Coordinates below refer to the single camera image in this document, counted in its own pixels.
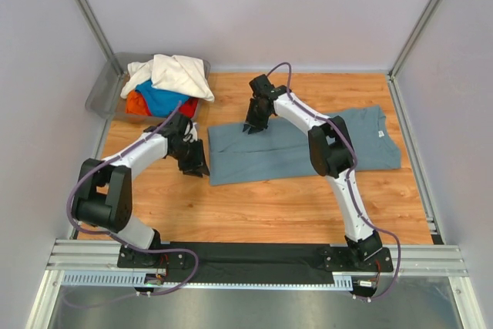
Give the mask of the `grey-blue t shirt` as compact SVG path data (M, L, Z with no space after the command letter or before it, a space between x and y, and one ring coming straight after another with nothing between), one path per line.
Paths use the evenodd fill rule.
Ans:
M380 106L330 113L344 119L357 154L357 171L398 170L401 151L387 132ZM285 119L249 134L242 123L208 128L210 185L221 186L292 177L315 176L308 140Z

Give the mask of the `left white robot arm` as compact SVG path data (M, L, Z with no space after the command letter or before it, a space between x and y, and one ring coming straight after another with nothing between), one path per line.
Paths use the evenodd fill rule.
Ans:
M163 252L159 233L133 215L132 182L156 161L168 157L177 161L179 171L186 176L210 174L196 125L180 112L148 127L113 156L85 160L69 196L69 220L76 226L82 222L98 228L83 233L109 235L135 249L134 256L143 267L156 267Z

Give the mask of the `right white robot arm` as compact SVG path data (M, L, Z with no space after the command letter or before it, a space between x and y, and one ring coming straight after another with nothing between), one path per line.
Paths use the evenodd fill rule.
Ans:
M250 81L252 97L243 129L249 134L268 128L271 116L279 116L307 137L310 163L327 180L344 219L347 261L356 270L374 262L383 244L370 222L354 173L357 158L345 121L309 107L287 86L274 86L264 74Z

